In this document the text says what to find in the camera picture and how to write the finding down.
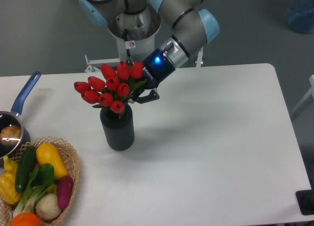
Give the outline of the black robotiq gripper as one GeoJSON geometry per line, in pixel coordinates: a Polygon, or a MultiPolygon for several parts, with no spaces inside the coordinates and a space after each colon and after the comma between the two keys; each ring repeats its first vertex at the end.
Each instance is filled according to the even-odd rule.
{"type": "MultiPolygon", "coordinates": [[[[132,66],[131,60],[126,60],[128,66],[132,66]]],[[[172,63],[162,54],[160,49],[154,50],[143,61],[143,77],[146,79],[144,89],[151,89],[148,95],[140,96],[144,93],[144,89],[133,91],[129,98],[129,103],[147,103],[158,100],[160,98],[157,87],[170,74],[175,71],[172,63]]]]}

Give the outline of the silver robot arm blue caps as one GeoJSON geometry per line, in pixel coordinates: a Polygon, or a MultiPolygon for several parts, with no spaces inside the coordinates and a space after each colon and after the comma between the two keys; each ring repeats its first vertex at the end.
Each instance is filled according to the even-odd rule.
{"type": "Polygon", "coordinates": [[[122,61],[143,63],[145,84],[129,102],[159,98],[157,87],[220,31],[215,17],[197,6],[205,0],[79,0],[95,25],[115,37],[122,61]]]}

